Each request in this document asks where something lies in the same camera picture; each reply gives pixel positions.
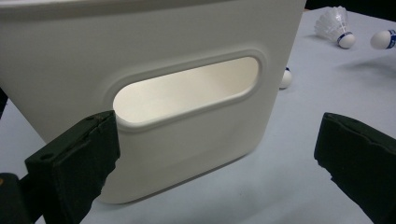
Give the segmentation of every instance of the blue band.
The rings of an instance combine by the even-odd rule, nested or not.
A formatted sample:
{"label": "blue band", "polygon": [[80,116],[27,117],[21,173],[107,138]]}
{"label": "blue band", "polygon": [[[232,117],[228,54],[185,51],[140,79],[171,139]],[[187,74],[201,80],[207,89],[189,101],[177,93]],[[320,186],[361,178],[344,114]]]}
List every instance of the blue band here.
{"label": "blue band", "polygon": [[390,42],[387,49],[393,48],[396,44],[396,32],[394,30],[389,30],[389,32],[390,32]]}
{"label": "blue band", "polygon": [[340,35],[340,37],[338,37],[337,39],[337,43],[340,44],[341,39],[346,36],[346,35],[352,35],[352,32],[346,32],[343,35]]}

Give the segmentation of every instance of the shuttlecock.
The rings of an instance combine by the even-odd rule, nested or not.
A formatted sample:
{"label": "shuttlecock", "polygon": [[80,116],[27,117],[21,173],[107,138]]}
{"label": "shuttlecock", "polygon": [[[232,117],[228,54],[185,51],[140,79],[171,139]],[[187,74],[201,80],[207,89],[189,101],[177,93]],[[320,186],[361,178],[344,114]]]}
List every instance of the shuttlecock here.
{"label": "shuttlecock", "polygon": [[374,49],[391,49],[396,44],[396,31],[381,31],[373,35],[370,41]]}
{"label": "shuttlecock", "polygon": [[281,90],[286,89],[292,80],[291,72],[288,67],[286,67],[285,72],[283,73],[282,81],[280,82],[279,88]]}
{"label": "shuttlecock", "polygon": [[343,49],[349,49],[356,41],[349,30],[347,10],[344,7],[333,7],[321,15],[315,25],[315,33],[336,42]]}

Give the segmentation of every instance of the white plastic container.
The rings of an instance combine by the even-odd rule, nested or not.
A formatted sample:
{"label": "white plastic container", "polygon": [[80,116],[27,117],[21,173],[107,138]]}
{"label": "white plastic container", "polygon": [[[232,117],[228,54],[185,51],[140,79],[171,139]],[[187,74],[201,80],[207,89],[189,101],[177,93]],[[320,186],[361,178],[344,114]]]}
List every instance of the white plastic container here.
{"label": "white plastic container", "polygon": [[46,142],[114,108],[121,158],[100,200],[137,200],[259,144],[303,9],[304,0],[0,1],[0,85]]}

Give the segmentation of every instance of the tabletop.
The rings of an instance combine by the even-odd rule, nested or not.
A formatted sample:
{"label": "tabletop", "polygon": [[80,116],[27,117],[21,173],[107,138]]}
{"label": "tabletop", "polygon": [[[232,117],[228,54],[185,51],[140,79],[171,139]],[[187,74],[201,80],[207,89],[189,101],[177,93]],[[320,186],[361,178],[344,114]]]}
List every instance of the tabletop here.
{"label": "tabletop", "polygon": [[[253,152],[137,203],[95,201],[82,223],[372,223],[318,166],[314,149],[325,112],[396,137],[396,51],[370,46],[373,34],[395,29],[396,22],[348,12],[357,42],[341,49],[315,36],[326,9],[304,13],[288,62],[293,81],[279,91]],[[20,178],[27,174],[24,159],[45,145],[10,101],[0,143],[0,171]]]}

